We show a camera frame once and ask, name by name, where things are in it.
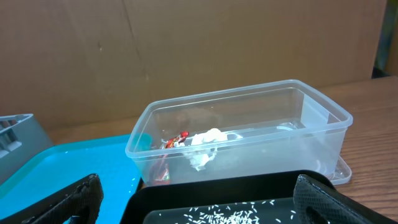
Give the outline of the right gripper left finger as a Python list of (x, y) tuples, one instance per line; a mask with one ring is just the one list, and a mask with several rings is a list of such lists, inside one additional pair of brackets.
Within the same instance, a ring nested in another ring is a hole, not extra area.
[(97, 174), (90, 174), (1, 220), (1, 224), (94, 224), (104, 198)]

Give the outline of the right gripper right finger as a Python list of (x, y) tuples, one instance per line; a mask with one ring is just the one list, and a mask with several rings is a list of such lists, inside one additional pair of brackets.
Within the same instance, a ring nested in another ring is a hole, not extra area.
[(300, 223), (397, 224), (304, 174), (297, 178), (293, 201)]

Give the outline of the white tissue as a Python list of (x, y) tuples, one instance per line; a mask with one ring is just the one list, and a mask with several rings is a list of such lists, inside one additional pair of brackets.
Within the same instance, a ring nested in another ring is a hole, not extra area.
[(193, 150), (184, 152), (183, 155), (196, 171), (205, 170), (205, 165), (212, 161), (218, 152), (216, 143), (227, 140), (227, 134), (217, 128), (212, 128), (205, 133), (194, 135), (190, 143)]

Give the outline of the red snack wrapper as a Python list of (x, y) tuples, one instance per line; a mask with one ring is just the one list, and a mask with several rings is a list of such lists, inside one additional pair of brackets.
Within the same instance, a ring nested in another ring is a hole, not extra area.
[[(170, 149), (183, 146), (183, 142), (188, 138), (188, 131), (181, 132), (178, 136), (169, 139), (164, 149)], [(170, 183), (169, 164), (167, 162), (168, 154), (159, 156), (159, 160), (150, 168), (149, 177), (151, 185), (168, 185)]]

